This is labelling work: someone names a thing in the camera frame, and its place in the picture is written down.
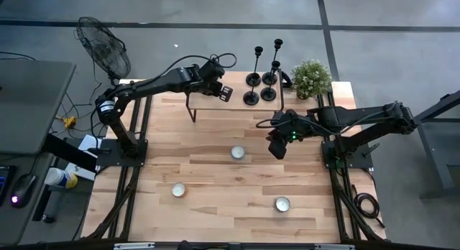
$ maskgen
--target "paper sheet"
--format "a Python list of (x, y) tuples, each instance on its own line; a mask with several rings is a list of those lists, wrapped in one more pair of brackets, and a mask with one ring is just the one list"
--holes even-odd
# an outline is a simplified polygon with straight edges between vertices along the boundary
[[(101, 148), (101, 143), (102, 139), (98, 139), (98, 147)], [(88, 149), (90, 148), (96, 148), (96, 140), (94, 139), (93, 136), (90, 135), (85, 135), (83, 140), (80, 143), (80, 146), (78, 146), (79, 150), (83, 150), (86, 154), (90, 154), (91, 156), (97, 158), (95, 154), (88, 152)], [(67, 167), (65, 168), (65, 171), (71, 172), (79, 177), (86, 178), (88, 180), (94, 181), (95, 173), (88, 171), (84, 168), (81, 168), (73, 163), (69, 163)]]

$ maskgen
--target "computer mouse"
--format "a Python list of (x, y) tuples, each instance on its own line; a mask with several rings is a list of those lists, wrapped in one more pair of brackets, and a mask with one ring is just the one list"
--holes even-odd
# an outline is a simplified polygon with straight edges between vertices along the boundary
[(29, 203), (36, 180), (37, 177), (32, 174), (21, 175), (17, 179), (11, 190), (11, 206), (23, 208)]

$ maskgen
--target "plant pot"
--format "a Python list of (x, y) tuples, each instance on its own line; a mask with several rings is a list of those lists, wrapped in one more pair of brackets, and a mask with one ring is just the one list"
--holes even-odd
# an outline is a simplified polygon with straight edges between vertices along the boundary
[(303, 94), (299, 93), (297, 91), (297, 98), (299, 98), (300, 100), (307, 100), (309, 98), (309, 96), (304, 96)]

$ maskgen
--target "metal bracket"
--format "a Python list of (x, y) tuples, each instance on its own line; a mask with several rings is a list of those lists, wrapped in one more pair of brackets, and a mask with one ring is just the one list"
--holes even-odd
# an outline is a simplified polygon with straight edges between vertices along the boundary
[(339, 245), (339, 244), (316, 244), (315, 250), (355, 250), (352, 245)]
[(154, 249), (155, 242), (115, 244), (114, 250)]
[(321, 142), (321, 151), (323, 153), (324, 166), (326, 168), (343, 168), (346, 165), (348, 168), (373, 168), (372, 158), (369, 153), (373, 149), (370, 149), (367, 144), (360, 146), (355, 153), (347, 156), (345, 164), (343, 161), (338, 161), (335, 152), (334, 142)]
[(120, 155), (121, 149), (116, 139), (103, 139), (100, 149), (104, 153), (99, 153), (97, 165), (102, 167), (142, 167), (145, 164), (147, 148), (149, 142), (146, 139), (137, 140), (139, 156), (137, 158), (123, 157)]

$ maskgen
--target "yellow connector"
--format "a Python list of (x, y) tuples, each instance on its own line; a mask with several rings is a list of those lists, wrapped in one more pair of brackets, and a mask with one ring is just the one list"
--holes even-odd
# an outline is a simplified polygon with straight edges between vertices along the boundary
[(71, 116), (69, 118), (62, 118), (62, 117), (56, 116), (56, 118), (64, 122), (64, 128), (66, 129), (73, 128), (75, 124), (77, 123), (77, 118), (74, 116)]

